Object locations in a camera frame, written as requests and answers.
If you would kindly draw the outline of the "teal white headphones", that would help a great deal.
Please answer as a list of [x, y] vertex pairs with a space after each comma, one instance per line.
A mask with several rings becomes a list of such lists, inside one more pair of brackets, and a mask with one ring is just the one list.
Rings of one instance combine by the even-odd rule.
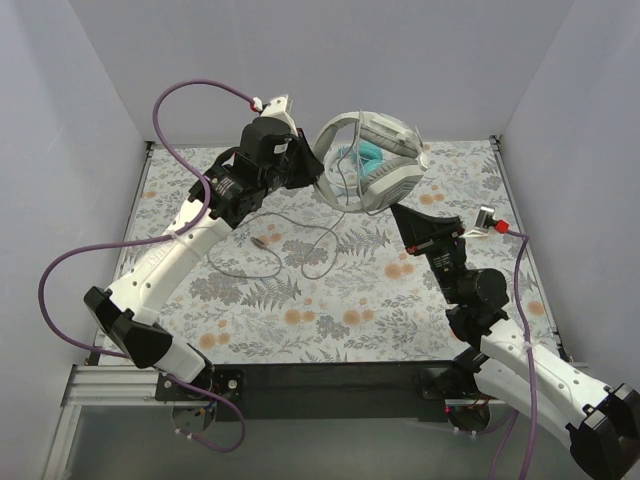
[[368, 141], [359, 141], [358, 148], [352, 146], [340, 147], [337, 150], [338, 158], [345, 156], [356, 166], [358, 178], [361, 182], [379, 168], [384, 162], [383, 151], [380, 147]]

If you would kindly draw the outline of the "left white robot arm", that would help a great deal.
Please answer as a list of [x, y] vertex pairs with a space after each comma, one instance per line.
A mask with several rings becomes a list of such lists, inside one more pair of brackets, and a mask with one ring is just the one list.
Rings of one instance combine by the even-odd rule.
[[221, 154], [205, 172], [211, 196], [206, 198], [203, 186], [195, 184], [165, 231], [168, 240], [150, 247], [108, 287], [85, 294], [101, 330], [136, 367], [170, 374], [188, 398], [205, 398], [213, 386], [212, 364], [159, 324], [160, 311], [212, 247], [260, 209], [268, 195], [309, 186], [321, 172], [291, 119], [255, 118], [244, 127], [239, 146]]

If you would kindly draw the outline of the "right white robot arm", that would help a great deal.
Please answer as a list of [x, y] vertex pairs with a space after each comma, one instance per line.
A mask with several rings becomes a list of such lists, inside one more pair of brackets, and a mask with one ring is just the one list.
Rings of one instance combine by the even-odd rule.
[[639, 393], [612, 387], [581, 372], [534, 342], [526, 321], [505, 311], [507, 281], [496, 269], [466, 265], [460, 218], [430, 217], [391, 208], [408, 254], [427, 259], [457, 339], [468, 349], [456, 359], [454, 389], [464, 397], [484, 393], [553, 434], [593, 479], [621, 479], [639, 461]]

